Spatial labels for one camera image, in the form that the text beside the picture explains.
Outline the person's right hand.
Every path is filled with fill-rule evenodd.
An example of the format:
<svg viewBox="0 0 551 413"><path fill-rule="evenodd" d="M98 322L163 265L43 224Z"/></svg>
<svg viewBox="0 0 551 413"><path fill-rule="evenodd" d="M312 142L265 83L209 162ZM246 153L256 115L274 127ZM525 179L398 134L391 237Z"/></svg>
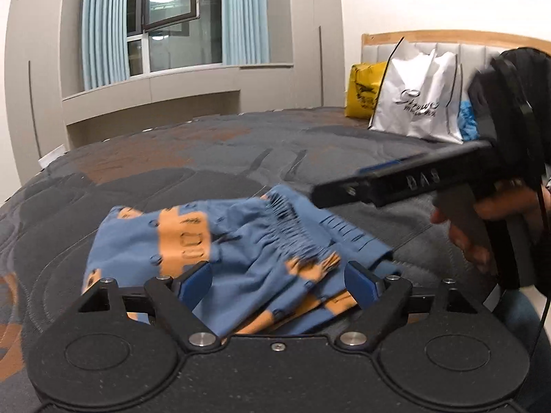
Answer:
<svg viewBox="0 0 551 413"><path fill-rule="evenodd" d="M478 201L474 209L483 220L499 220L514 214L522 214L528 223L530 234L538 242L536 261L550 265L550 239L543 236L543 217L535 191L523 184L502 184L494 196ZM465 259L483 274L494 273L491 251L475 244L474 240L454 225L440 209L433 210L430 222L436 225L449 223L448 238L459 248Z"/></svg>

